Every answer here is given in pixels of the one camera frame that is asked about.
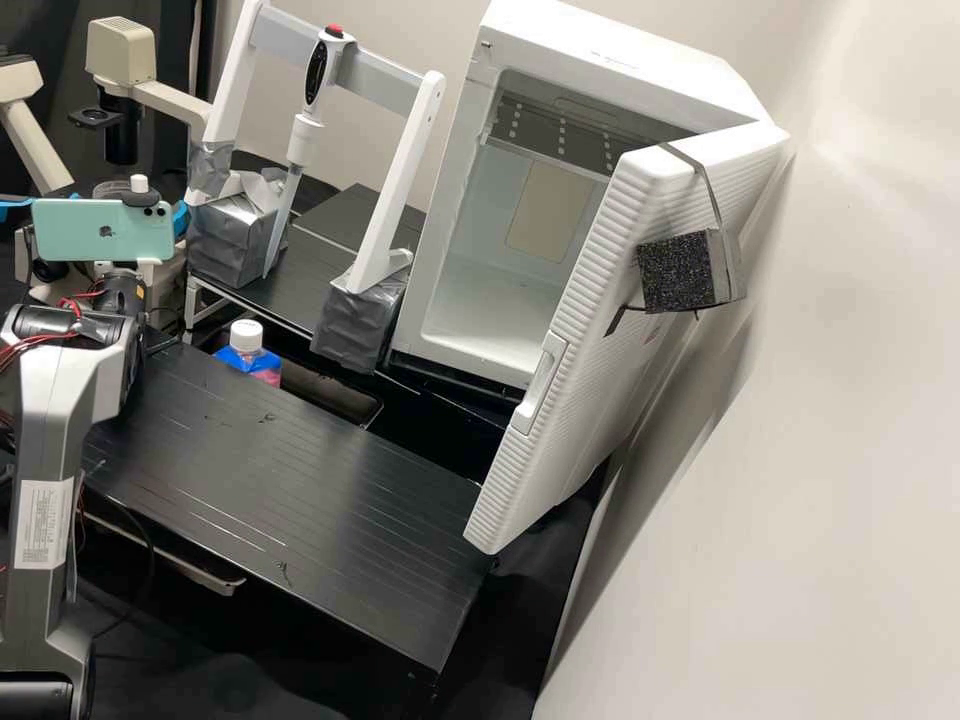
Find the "plastic bottle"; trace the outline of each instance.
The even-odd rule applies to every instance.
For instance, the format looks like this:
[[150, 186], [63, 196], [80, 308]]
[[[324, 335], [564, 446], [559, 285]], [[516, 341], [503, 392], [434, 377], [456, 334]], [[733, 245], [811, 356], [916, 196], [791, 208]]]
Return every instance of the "plastic bottle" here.
[[280, 387], [283, 361], [263, 348], [263, 325], [256, 320], [235, 320], [230, 325], [230, 344], [220, 348], [214, 357], [268, 385]]

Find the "black platform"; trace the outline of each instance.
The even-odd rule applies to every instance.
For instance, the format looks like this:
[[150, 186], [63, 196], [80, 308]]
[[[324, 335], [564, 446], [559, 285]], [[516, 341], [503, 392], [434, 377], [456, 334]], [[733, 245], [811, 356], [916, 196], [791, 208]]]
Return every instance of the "black platform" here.
[[88, 437], [92, 490], [443, 668], [490, 565], [475, 483], [188, 346], [142, 379]]
[[[215, 292], [258, 315], [310, 338], [327, 301], [330, 281], [353, 263], [379, 194], [351, 185], [293, 220], [288, 247], [266, 278], [231, 288], [203, 273], [196, 277]], [[405, 206], [394, 235], [394, 248], [416, 251], [426, 216]]]

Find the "label sticker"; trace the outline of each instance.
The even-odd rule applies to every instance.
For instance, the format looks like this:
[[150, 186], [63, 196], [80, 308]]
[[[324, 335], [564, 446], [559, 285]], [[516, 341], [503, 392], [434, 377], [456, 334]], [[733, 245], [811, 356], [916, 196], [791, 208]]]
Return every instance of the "label sticker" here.
[[21, 481], [13, 567], [53, 570], [63, 565], [72, 524], [72, 477], [60, 482]]

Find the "red cable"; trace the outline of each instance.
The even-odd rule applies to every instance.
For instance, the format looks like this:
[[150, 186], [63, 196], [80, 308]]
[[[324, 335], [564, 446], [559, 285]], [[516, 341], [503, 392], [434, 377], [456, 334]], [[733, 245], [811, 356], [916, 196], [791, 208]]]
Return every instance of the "red cable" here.
[[73, 310], [73, 314], [77, 316], [77, 320], [83, 318], [83, 311], [80, 309], [80, 303], [78, 303], [72, 297], [60, 298], [60, 302], [57, 303], [57, 307], [63, 307], [64, 305], [70, 306], [70, 308]]
[[100, 295], [103, 295], [105, 292], [106, 292], [106, 290], [97, 290], [96, 292], [77, 293], [76, 295], [71, 295], [70, 297], [71, 297], [71, 298], [91, 298], [91, 297], [99, 297]]
[[25, 338], [14, 345], [10, 345], [5, 348], [3, 351], [0, 351], [0, 374], [7, 371], [7, 369], [13, 365], [14, 359], [17, 355], [21, 354], [25, 350], [30, 350], [31, 348], [41, 345], [50, 340], [69, 340], [70, 338], [75, 338], [77, 333], [69, 332], [63, 334], [47, 334], [47, 335], [34, 335], [33, 337]]

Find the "white mini fridge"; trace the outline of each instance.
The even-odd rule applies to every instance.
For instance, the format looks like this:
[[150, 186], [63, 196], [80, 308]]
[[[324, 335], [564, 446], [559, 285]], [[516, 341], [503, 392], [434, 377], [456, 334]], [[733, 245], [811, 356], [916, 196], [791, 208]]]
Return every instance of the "white mini fridge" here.
[[497, 552], [631, 429], [673, 316], [618, 309], [636, 246], [740, 231], [787, 140], [723, 60], [554, 0], [493, 0], [391, 361], [524, 393], [466, 536]]

